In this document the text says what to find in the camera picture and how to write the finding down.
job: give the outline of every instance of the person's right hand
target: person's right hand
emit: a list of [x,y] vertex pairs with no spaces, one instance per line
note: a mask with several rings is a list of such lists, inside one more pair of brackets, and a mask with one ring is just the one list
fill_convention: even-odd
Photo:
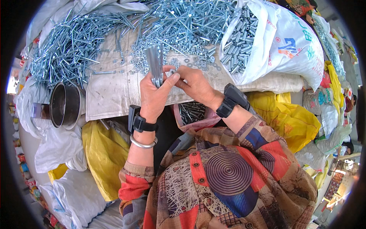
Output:
[[192,99],[216,111],[224,100],[224,95],[213,89],[203,73],[199,69],[180,66],[176,73],[180,74],[180,80],[175,84],[184,90]]

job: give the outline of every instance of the person's left hand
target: person's left hand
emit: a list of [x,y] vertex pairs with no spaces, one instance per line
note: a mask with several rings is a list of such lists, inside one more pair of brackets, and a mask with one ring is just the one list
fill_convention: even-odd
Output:
[[180,75],[175,73],[169,78],[165,72],[175,69],[175,66],[164,65],[164,83],[160,88],[156,88],[151,81],[151,72],[149,72],[140,82],[141,92],[141,110],[140,116],[146,118],[147,123],[156,123],[159,115],[163,112],[167,97],[174,86],[180,79]]

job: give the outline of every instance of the yellow plastic bag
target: yellow plastic bag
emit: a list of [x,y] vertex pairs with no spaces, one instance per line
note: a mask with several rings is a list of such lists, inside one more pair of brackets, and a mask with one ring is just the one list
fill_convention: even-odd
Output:
[[53,184],[54,180],[57,180],[57,179],[60,179],[61,177],[63,177],[67,170],[68,170],[68,167],[64,163],[64,164],[60,164],[57,168],[48,171],[48,177],[49,177],[49,180],[51,181],[51,183]]
[[82,128],[83,146],[89,169],[105,201],[118,199],[123,168],[129,145],[113,129],[99,121],[90,121]]
[[288,149],[298,152],[317,135],[320,123],[304,107],[280,103],[273,92],[250,92],[248,101],[278,135],[286,139]]
[[330,88],[333,90],[333,105],[335,106],[338,112],[338,120],[340,120],[340,108],[343,107],[343,100],[344,96],[342,94],[342,86],[339,82],[337,73],[335,68],[333,67],[332,63],[329,60],[324,61],[324,70],[329,71],[330,81],[332,82],[329,84]]

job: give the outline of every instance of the plastic bag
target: plastic bag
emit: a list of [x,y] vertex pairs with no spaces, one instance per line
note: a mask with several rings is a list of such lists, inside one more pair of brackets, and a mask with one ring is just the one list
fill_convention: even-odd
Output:
[[122,215],[119,212],[120,201],[109,205],[102,214],[97,215],[88,225],[89,229],[120,229],[123,228]]
[[[316,90],[323,77],[324,57],[321,44],[313,30],[289,10],[266,1],[238,0],[237,8],[247,4],[258,18],[253,48],[244,73],[230,74],[235,84],[253,82],[270,71],[302,75]],[[239,16],[226,30],[219,51],[232,34]]]
[[84,125],[82,134],[89,169],[103,198],[118,199],[118,173],[127,160],[129,145],[113,128],[107,130],[99,121]]
[[79,126],[76,125],[71,130],[66,130],[62,126],[58,129],[49,128],[34,156],[36,172],[47,173],[57,168],[59,164],[70,161],[77,154],[83,154]]
[[26,45],[23,49],[24,55],[29,55],[28,46],[39,35],[43,26],[56,11],[63,7],[69,0],[47,0],[43,3],[37,14],[29,24],[26,36]]
[[316,171],[324,171],[326,155],[321,152],[313,141],[309,142],[299,152],[295,153],[295,157],[298,161],[309,165]]
[[[63,19],[65,19],[65,17],[69,13],[69,11],[72,9],[72,7],[74,7],[74,2],[67,3],[63,7],[59,8],[56,11],[56,13],[51,16],[51,19],[54,22],[60,22],[60,21],[62,21]],[[43,29],[42,29],[42,32],[41,32],[41,35],[40,35],[40,41],[38,43],[39,46],[41,46],[43,44],[43,42],[47,38],[47,36],[48,36],[49,32],[51,31],[51,28],[53,26],[54,26],[54,24],[53,24],[53,22],[51,20],[48,20],[46,22],[45,26],[43,26]]]
[[247,96],[250,105],[267,125],[285,138],[292,153],[298,152],[317,135],[319,121],[302,106],[280,103],[273,92],[249,92]]
[[54,180],[53,186],[49,183],[41,187],[53,193],[52,208],[63,213],[60,220],[68,229],[87,227],[107,205],[89,170],[69,169],[62,178]]
[[323,154],[332,154],[335,149],[342,145],[343,140],[351,133],[351,131],[352,124],[348,124],[346,126],[337,126],[333,130],[329,139],[316,140],[315,144]]
[[173,105],[173,113],[175,117],[175,121],[177,122],[178,128],[184,133],[187,132],[190,128],[193,128],[195,131],[198,131],[203,128],[213,127],[216,123],[218,123],[221,119],[220,116],[216,114],[212,109],[206,107],[205,111],[205,119],[197,122],[193,122],[187,125],[183,125],[182,117],[179,113],[178,104]]
[[98,11],[100,13],[105,11],[105,13],[107,13],[108,10],[112,10],[111,12],[116,12],[114,9],[119,9],[119,12],[124,12],[124,9],[126,9],[126,11],[149,10],[149,8],[144,4],[136,3],[133,1],[134,0],[120,0],[120,4],[118,4],[116,3],[116,0],[75,0],[74,6],[76,12],[79,12],[81,10],[81,15],[87,14],[91,11]]
[[18,108],[19,121],[26,132],[33,137],[41,139],[46,136],[48,128],[53,127],[51,120],[34,119],[30,116],[33,103],[48,103],[46,88],[37,84],[36,79],[31,77],[27,80],[23,90],[14,97],[14,103]]
[[326,104],[321,107],[321,111],[321,121],[325,138],[328,138],[338,124],[338,112],[334,106]]

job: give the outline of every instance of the bracelet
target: bracelet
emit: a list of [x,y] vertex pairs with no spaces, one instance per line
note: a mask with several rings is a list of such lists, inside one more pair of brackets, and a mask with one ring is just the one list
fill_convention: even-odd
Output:
[[130,140],[133,144],[135,144],[136,146],[140,147],[140,148],[144,148],[144,149],[150,149],[150,148],[153,148],[154,145],[156,145],[156,143],[158,143],[158,138],[155,137],[154,141],[152,143],[150,143],[149,145],[145,145],[145,144],[142,144],[142,143],[139,143],[138,141],[136,141],[133,137],[133,134],[131,134],[130,136]]

